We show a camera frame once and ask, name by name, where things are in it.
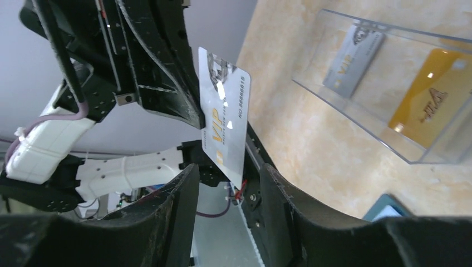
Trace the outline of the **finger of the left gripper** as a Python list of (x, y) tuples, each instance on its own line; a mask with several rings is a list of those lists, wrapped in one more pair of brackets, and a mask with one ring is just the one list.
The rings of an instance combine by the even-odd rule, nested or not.
[(116, 1), (125, 41), (125, 79), (115, 95), (131, 93), (147, 112), (205, 125), (199, 80), (184, 21), (184, 1)]

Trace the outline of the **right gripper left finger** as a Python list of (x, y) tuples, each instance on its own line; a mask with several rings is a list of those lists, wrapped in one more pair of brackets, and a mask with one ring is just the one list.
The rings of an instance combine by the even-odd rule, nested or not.
[(2, 266), (188, 266), (199, 168), (188, 165), (158, 191), (100, 220), (1, 216)]

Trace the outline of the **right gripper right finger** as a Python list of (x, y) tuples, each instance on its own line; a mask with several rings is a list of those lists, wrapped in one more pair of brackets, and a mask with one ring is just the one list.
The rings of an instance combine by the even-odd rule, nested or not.
[(268, 266), (470, 266), (470, 217), (344, 214), (260, 170)]

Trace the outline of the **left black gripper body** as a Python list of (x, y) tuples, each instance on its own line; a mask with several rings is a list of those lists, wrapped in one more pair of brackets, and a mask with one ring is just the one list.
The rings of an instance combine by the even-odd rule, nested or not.
[(63, 74), (45, 116), (101, 122), (117, 105), (144, 104), (117, 1), (25, 1), (19, 18), (49, 41)]

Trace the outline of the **silver vip card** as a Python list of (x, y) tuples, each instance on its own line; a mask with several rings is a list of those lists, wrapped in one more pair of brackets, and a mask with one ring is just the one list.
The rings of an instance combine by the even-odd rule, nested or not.
[(350, 98), (384, 39), (383, 29), (377, 24), (352, 24), (323, 79), (323, 85), (341, 97)]
[(203, 47), (198, 49), (202, 148), (241, 189), (250, 98), (250, 74)]

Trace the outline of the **blue card holder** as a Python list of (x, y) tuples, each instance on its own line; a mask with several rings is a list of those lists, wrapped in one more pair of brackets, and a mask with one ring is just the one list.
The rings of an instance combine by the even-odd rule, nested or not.
[(362, 220), (374, 222), (385, 217), (411, 217), (413, 213), (391, 194), (382, 194)]

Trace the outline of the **clear plastic box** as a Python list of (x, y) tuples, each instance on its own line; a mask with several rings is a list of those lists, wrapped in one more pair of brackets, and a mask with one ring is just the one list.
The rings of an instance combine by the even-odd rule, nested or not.
[[(323, 85), (350, 26), (377, 24), (385, 39), (350, 98)], [(418, 31), (329, 9), (318, 12), (300, 52), (293, 81), (316, 95), (410, 164), (471, 162), (471, 91), (466, 103), (425, 149), (388, 123), (429, 53), (436, 48), (471, 54), (471, 39)]]

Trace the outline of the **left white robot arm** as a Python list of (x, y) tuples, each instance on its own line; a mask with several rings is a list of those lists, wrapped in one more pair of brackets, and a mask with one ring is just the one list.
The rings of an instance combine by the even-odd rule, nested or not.
[(224, 176), (200, 141), (116, 159), (71, 155), (115, 106), (202, 129), (198, 78), (184, 22), (189, 1), (25, 1), (25, 27), (47, 39), (63, 80), (32, 125), (19, 128), (1, 167), (1, 195), (67, 212), (114, 191), (165, 184), (191, 164), (200, 181)]

